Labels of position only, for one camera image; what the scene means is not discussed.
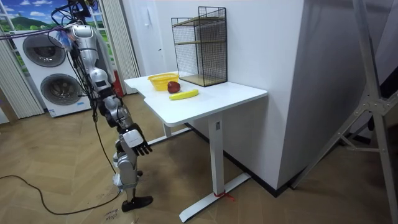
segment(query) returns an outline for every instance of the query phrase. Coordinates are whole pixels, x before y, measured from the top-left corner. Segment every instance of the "curtain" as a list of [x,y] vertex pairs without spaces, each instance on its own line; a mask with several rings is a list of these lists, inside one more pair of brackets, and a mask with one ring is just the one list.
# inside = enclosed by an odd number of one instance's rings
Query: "curtain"
[[121,3],[117,0],[100,1],[108,35],[113,45],[118,74],[125,93],[136,93],[137,90],[128,87],[124,81],[140,77],[136,56],[131,42],[128,26],[124,20]]
[[18,118],[44,113],[7,40],[0,40],[0,88]]

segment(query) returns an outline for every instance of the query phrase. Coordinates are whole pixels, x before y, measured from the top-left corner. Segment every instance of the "table top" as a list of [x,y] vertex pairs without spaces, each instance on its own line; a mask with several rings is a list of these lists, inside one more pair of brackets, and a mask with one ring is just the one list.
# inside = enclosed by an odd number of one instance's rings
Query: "table top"
[[125,82],[145,97],[144,102],[169,127],[241,105],[268,94],[266,90],[231,82],[202,87],[179,80],[181,91],[197,89],[199,94],[183,100],[170,100],[170,93],[167,90],[156,91],[148,77],[131,78]]

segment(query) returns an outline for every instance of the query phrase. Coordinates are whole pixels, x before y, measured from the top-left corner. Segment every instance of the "wooden floor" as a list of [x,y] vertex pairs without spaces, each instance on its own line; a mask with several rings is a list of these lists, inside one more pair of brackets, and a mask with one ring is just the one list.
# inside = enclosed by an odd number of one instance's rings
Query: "wooden floor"
[[[141,96],[125,97],[133,119],[147,140],[163,135],[162,124]],[[108,157],[117,132],[99,118]],[[106,162],[89,111],[51,118],[48,114],[0,126],[0,176],[16,174],[41,188],[55,212],[69,212],[113,198],[112,170]],[[0,223],[180,223],[179,213],[211,192],[209,145],[194,132],[177,136],[139,157],[144,176],[137,195],[152,195],[146,208],[123,213],[122,194],[88,212],[56,216],[44,209],[36,190],[18,179],[0,180]],[[224,160],[225,181],[241,171]],[[337,149],[297,190],[274,198],[249,180],[188,221],[208,223],[390,223],[389,207],[377,154]]]

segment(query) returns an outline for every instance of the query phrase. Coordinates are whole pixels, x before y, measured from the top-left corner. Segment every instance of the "stacked washer and dryer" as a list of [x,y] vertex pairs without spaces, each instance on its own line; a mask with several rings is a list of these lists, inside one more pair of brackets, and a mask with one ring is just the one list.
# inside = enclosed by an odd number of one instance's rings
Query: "stacked washer and dryer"
[[55,38],[56,31],[14,39],[25,62],[38,98],[43,99],[52,117],[90,109],[65,49]]

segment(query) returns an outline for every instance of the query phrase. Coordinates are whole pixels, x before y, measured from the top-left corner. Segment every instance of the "banana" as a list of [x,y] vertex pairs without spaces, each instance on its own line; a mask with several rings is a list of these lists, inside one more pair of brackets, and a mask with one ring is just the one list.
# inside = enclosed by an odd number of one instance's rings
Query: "banana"
[[169,98],[170,100],[182,100],[182,99],[186,99],[189,97],[194,97],[199,93],[198,90],[190,90],[190,91],[185,91],[182,93],[176,93],[173,95],[170,95]]

